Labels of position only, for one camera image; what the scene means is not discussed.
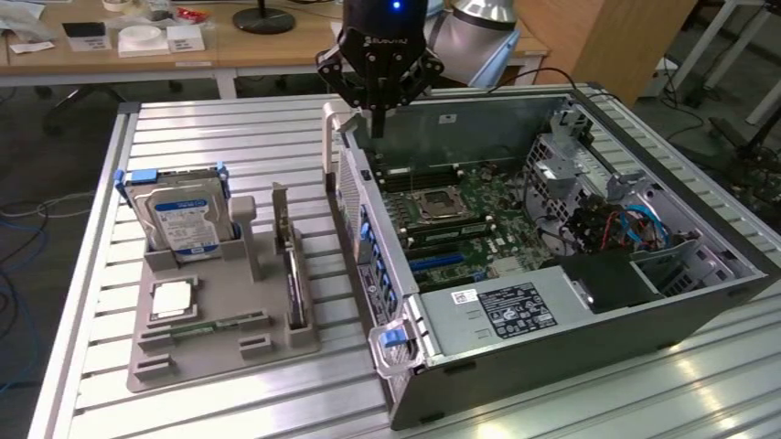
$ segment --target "green circuit board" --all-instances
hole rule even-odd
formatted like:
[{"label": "green circuit board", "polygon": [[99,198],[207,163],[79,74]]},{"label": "green circuit board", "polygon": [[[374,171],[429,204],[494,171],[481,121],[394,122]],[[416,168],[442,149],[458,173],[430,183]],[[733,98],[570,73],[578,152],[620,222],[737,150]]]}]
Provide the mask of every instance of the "green circuit board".
[{"label": "green circuit board", "polygon": [[[458,186],[442,189],[450,191],[450,194],[458,193],[465,207],[461,218],[492,215],[496,229],[488,236],[456,242],[464,262],[414,272],[421,291],[440,289],[440,285],[448,287],[460,279],[468,283],[469,279],[490,279],[537,270],[552,258],[533,220],[518,205],[522,196],[517,194],[517,173],[497,168],[492,171],[489,176],[485,166],[465,168]],[[424,218],[420,193],[409,191],[383,194],[397,231],[412,224],[448,225],[448,220],[432,221]]]}]

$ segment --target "wooden cabinet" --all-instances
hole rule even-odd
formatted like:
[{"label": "wooden cabinet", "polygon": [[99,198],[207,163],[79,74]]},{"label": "wooden cabinet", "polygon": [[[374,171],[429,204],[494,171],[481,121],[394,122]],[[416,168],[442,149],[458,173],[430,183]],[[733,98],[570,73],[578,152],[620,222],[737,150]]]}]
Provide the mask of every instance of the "wooden cabinet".
[{"label": "wooden cabinet", "polygon": [[[633,105],[697,0],[516,0],[520,18],[550,48],[542,67],[600,82]],[[564,83],[556,72],[538,84]]]}]

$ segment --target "lamp base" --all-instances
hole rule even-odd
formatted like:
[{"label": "lamp base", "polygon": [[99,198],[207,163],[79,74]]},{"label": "lamp base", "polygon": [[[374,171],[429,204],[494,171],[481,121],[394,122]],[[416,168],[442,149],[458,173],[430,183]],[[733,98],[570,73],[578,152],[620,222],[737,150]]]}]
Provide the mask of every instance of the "lamp base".
[{"label": "lamp base", "polygon": [[262,17],[261,9],[254,7],[234,14],[234,26],[253,34],[281,34],[295,27],[295,17],[270,8],[266,9],[266,17]]}]

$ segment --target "motherboard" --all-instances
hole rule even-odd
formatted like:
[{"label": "motherboard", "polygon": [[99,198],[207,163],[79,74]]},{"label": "motherboard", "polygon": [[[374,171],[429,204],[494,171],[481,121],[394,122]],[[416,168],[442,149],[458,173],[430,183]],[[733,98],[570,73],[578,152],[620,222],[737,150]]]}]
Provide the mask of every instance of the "motherboard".
[{"label": "motherboard", "polygon": [[534,271],[553,257],[521,203],[514,166],[389,172],[381,189],[424,293]]}]

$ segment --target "slotted aluminum surface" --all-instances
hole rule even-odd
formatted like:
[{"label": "slotted aluminum surface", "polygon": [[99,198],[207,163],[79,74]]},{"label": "slotted aluminum surface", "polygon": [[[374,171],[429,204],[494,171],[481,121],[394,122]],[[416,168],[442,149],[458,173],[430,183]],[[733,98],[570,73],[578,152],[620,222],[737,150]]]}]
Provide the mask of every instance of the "slotted aluminum surface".
[{"label": "slotted aluminum surface", "polygon": [[[80,306],[72,326],[64,318],[60,328],[31,437],[780,437],[777,286],[662,352],[425,427],[403,432],[387,428],[321,183],[321,107],[330,99],[334,96],[146,104],[138,115],[120,117],[124,128],[115,130],[110,147],[116,158],[107,160],[107,167],[119,164],[130,170],[226,162],[234,194],[257,199],[255,231],[271,229],[273,182],[290,185],[322,352],[173,390],[127,391],[143,233],[108,188],[100,206],[107,220],[82,249],[83,258],[94,257],[94,269],[83,291],[71,290],[72,296],[83,294],[68,299],[80,300]],[[640,144],[781,263],[779,236],[629,111],[600,99],[601,108]],[[606,134],[596,134],[594,146],[620,170],[636,167]]]}]

